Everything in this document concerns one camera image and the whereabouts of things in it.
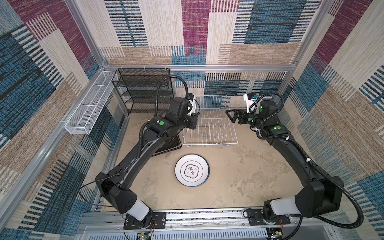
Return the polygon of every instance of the black mesh shelf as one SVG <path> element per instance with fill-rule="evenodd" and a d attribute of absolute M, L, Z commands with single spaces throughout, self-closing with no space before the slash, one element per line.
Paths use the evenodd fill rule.
<path fill-rule="evenodd" d="M 117 81 L 112 81 L 130 113 L 153 113 L 157 85 L 170 75 L 168 68 L 120 68 Z M 168 109 L 174 97 L 171 80 L 164 82 L 159 91 L 159 111 Z"/>

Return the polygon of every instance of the beige tabletop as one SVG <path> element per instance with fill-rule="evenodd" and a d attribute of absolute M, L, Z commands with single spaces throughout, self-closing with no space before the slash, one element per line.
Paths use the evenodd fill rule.
<path fill-rule="evenodd" d="M 131 115 L 116 164 L 136 145 L 141 125 L 152 117 Z M 265 200 L 293 197 L 302 189 L 285 159 L 249 125 L 235 124 L 235 130 L 238 144 L 183 146 L 150 158 L 131 190 L 152 209 L 193 209 L 262 206 Z M 175 177 L 176 162 L 186 154 L 199 154 L 209 163 L 209 178 L 199 187 L 186 187 Z"/>

